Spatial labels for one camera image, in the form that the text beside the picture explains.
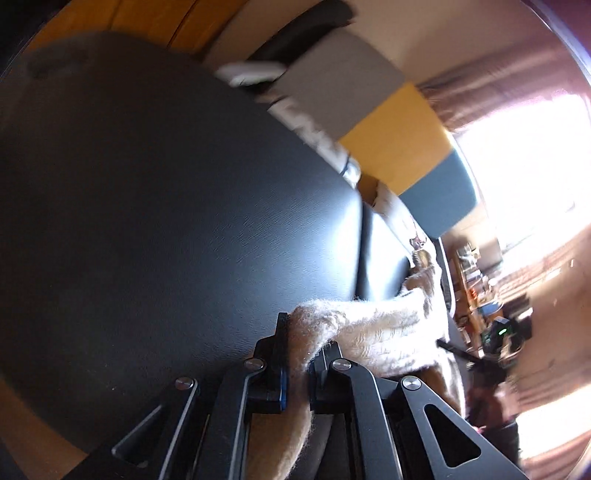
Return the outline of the deer print pillow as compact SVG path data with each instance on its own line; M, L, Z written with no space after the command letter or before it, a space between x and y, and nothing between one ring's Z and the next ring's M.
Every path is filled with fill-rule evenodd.
M392 230L406 251L410 262L410 275L420 271L428 253L432 263L437 262L434 242L419 225L409 208L385 183L377 183L374 211L379 214Z

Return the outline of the pink curtain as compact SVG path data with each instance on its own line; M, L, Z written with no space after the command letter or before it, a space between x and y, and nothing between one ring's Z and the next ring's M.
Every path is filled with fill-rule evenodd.
M523 102L563 94L590 97L590 84L560 40L534 37L418 85L447 130Z

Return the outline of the wooden side table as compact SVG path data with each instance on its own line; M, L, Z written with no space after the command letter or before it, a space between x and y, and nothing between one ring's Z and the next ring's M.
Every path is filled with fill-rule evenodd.
M482 336L502 315L503 303L488 276L479 267L480 251L471 243L459 246L453 257L456 324L470 347L481 345Z

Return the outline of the black leather ottoman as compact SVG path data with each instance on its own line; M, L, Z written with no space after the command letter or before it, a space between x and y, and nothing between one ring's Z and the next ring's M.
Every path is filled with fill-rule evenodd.
M116 33L1 80L1 370L91 451L179 375L212 388L281 312L395 296L390 229L193 59Z

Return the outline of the grey yellow blue sofa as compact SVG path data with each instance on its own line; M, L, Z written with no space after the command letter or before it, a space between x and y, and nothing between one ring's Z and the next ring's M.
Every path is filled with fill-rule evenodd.
M319 1L244 61L216 75L252 95L290 96L359 162L358 183L373 204L382 181L434 242L476 205L467 167L428 101L400 69L349 31L346 1Z

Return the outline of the geometric print pillow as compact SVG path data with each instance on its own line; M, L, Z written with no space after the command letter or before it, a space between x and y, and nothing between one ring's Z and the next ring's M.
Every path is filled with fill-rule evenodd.
M257 101L266 106L266 111L270 115L297 134L305 145L320 155L349 186L356 189L362 177L359 162L353 158L349 150L332 139L310 114L301 109L297 101L290 96L273 93L262 95Z

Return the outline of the cream knitted sweater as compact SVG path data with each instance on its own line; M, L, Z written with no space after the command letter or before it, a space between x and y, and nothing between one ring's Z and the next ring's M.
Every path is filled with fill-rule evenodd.
M451 337L441 276L438 262L419 250L410 276L393 299L311 300L290 313L287 409L253 417L247 478L284 479L294 469L311 432L308 364L330 341L379 378L425 371L430 388L465 414L458 362L437 345Z

